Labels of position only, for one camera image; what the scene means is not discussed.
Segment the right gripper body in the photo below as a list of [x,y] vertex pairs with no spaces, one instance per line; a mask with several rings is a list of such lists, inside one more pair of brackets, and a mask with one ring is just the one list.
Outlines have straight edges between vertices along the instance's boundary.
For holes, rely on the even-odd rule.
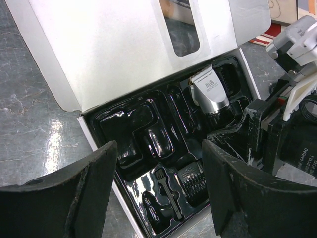
[[312,100],[305,99],[290,119],[283,121],[291,89],[289,81],[280,79],[271,86],[270,96],[265,101],[256,99],[246,107],[247,161],[273,175],[288,163],[316,177],[317,122],[309,121],[308,115],[317,97],[312,95]]

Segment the white hair clipper kit box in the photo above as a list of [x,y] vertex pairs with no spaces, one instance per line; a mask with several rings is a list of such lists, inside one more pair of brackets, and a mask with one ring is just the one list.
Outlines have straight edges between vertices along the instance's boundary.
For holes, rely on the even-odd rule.
[[[8,0],[57,103],[79,111],[92,149],[115,141],[112,188],[141,238],[194,237],[211,216],[192,207],[177,173],[202,162],[207,135],[236,124],[259,97],[241,45],[271,25],[266,0]],[[214,129],[189,77],[232,64],[232,123]],[[164,168],[178,220],[155,171]]]

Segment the silver black hair clipper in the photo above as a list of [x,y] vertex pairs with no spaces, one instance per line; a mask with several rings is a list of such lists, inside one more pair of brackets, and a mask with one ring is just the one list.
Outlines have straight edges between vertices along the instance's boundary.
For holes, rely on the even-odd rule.
[[190,76],[189,86],[195,105],[201,108],[212,128],[224,128],[234,121],[235,113],[211,64]]

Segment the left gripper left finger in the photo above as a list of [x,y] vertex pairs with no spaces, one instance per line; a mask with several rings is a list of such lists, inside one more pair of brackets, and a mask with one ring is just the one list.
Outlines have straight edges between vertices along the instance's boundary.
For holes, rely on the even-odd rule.
[[2,187],[1,237],[101,237],[116,161],[117,143],[111,141],[51,174]]

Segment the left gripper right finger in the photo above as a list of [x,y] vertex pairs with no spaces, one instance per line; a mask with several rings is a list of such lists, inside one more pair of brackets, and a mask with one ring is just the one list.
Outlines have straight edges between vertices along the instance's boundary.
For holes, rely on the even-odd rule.
[[315,238],[317,189],[263,172],[202,143],[215,232],[239,238]]

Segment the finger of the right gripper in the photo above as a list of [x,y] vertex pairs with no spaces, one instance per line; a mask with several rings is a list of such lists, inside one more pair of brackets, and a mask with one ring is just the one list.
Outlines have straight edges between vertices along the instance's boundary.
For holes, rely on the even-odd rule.
[[245,109],[241,119],[236,124],[208,134],[207,139],[230,155],[259,169],[260,159],[252,154],[251,140],[253,136],[251,129],[249,129],[249,122],[254,115],[255,110]]

